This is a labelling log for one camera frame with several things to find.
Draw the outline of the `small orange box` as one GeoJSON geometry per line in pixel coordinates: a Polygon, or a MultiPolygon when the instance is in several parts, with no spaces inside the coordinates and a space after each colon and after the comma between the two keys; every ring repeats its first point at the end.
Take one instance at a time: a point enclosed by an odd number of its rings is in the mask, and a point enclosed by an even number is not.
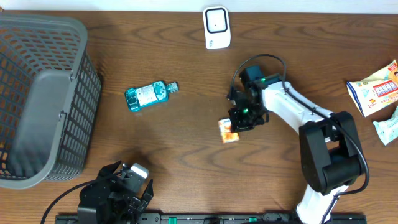
{"type": "Polygon", "coordinates": [[[222,142],[224,144],[232,143],[232,142],[239,140],[238,133],[233,133],[231,130],[232,125],[231,125],[231,121],[229,118],[219,120],[218,126],[219,126],[219,130],[220,130],[222,142]]]}

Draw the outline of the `grey plastic basket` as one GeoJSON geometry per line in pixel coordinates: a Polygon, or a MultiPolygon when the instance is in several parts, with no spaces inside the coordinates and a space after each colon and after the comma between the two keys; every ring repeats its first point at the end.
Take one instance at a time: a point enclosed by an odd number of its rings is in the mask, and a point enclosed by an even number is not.
{"type": "Polygon", "coordinates": [[[87,41],[76,19],[1,14],[1,187],[83,171],[101,94],[87,41]]]}

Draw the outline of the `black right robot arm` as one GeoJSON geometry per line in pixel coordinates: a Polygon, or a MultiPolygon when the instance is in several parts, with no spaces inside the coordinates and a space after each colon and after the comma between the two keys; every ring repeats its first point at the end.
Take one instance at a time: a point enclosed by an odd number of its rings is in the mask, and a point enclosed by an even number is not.
{"type": "Polygon", "coordinates": [[[299,137],[301,169],[307,188],[289,223],[364,223],[363,218],[334,216],[338,199],[348,193],[369,170],[363,157],[353,117],[318,107],[278,74],[265,76],[257,65],[239,74],[244,90],[232,88],[229,99],[231,132],[254,129],[269,120],[269,113],[283,119],[299,137]]]}

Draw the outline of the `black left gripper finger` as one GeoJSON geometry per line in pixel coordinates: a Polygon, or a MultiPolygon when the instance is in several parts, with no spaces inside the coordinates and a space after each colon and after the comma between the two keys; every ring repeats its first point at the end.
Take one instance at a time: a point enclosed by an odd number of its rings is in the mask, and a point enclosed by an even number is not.
{"type": "Polygon", "coordinates": [[[154,196],[154,190],[153,190],[153,180],[151,179],[144,191],[144,193],[142,194],[142,197],[140,199],[141,203],[138,206],[138,210],[140,212],[144,212],[147,208],[147,206],[149,205],[150,201],[152,200],[154,196]]]}
{"type": "Polygon", "coordinates": [[[120,172],[117,171],[121,165],[121,161],[106,165],[100,169],[97,175],[97,180],[118,180],[120,172]]]}

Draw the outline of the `teal mouthwash bottle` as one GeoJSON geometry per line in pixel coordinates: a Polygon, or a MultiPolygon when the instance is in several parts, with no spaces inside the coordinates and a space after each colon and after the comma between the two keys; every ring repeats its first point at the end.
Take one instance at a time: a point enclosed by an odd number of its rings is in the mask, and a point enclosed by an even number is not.
{"type": "Polygon", "coordinates": [[[163,80],[139,88],[130,88],[125,91],[127,107],[136,112],[142,108],[169,100],[169,95],[179,91],[177,82],[165,83],[163,80]]]}

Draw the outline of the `teal wet wipes pack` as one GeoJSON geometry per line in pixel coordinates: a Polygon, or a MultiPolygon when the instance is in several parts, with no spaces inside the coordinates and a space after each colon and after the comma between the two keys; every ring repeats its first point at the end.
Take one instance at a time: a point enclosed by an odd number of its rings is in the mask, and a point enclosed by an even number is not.
{"type": "Polygon", "coordinates": [[[391,118],[385,121],[374,121],[373,125],[381,142],[386,146],[397,138],[397,108],[391,118]]]}

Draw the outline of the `white barcode scanner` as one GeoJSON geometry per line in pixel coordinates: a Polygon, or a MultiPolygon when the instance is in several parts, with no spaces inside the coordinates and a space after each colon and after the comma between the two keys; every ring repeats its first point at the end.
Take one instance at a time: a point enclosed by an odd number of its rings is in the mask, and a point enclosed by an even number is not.
{"type": "Polygon", "coordinates": [[[205,46],[208,50],[223,49],[231,43],[229,14],[224,6],[213,6],[203,10],[205,46]]]}

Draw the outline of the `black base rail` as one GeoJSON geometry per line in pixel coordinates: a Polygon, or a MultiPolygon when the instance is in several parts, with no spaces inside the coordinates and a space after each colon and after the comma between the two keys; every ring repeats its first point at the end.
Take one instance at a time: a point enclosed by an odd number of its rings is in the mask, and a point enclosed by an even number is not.
{"type": "MultiPolygon", "coordinates": [[[[291,213],[265,213],[263,215],[161,215],[144,213],[137,224],[240,224],[240,223],[300,223],[291,213]]],[[[367,224],[365,215],[332,214],[327,224],[367,224]]]]}

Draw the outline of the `orange snack bag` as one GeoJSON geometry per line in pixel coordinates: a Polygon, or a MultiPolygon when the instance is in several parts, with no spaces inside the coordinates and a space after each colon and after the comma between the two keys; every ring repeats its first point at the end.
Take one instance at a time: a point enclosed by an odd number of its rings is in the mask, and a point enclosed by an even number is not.
{"type": "Polygon", "coordinates": [[[346,82],[349,95],[365,118],[397,101],[397,62],[360,81],[346,82]]]}

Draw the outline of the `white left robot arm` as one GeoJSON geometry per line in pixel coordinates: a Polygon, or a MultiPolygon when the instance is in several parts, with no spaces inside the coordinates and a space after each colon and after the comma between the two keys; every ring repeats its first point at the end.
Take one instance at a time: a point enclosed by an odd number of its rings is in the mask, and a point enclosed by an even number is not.
{"type": "Polygon", "coordinates": [[[78,221],[80,223],[139,223],[154,196],[150,180],[143,186],[149,170],[138,163],[128,166],[121,161],[101,168],[97,178],[80,192],[78,221]]]}

